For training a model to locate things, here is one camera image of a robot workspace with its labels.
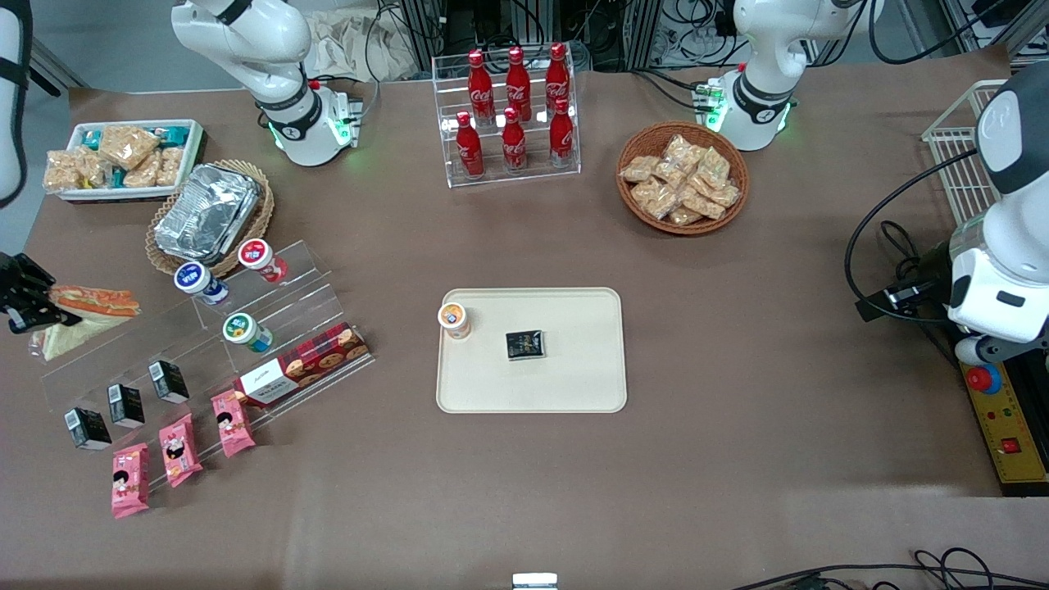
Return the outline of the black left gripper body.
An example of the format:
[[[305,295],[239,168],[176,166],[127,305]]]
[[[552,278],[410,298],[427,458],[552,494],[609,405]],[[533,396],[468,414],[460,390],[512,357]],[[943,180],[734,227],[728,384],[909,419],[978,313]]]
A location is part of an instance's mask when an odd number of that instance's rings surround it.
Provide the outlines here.
[[[863,321],[895,315],[909,320],[929,319],[936,324],[947,322],[952,285],[947,246],[936,246],[921,256],[906,259],[898,274],[895,283],[857,300],[856,310]]]

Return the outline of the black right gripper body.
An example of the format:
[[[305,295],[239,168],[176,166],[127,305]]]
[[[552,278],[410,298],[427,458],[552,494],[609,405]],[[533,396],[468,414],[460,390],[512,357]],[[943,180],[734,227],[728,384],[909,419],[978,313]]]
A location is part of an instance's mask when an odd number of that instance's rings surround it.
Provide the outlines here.
[[[8,328],[13,333],[24,331],[24,319],[21,314],[21,265],[5,253],[1,253],[1,309],[8,316]]]

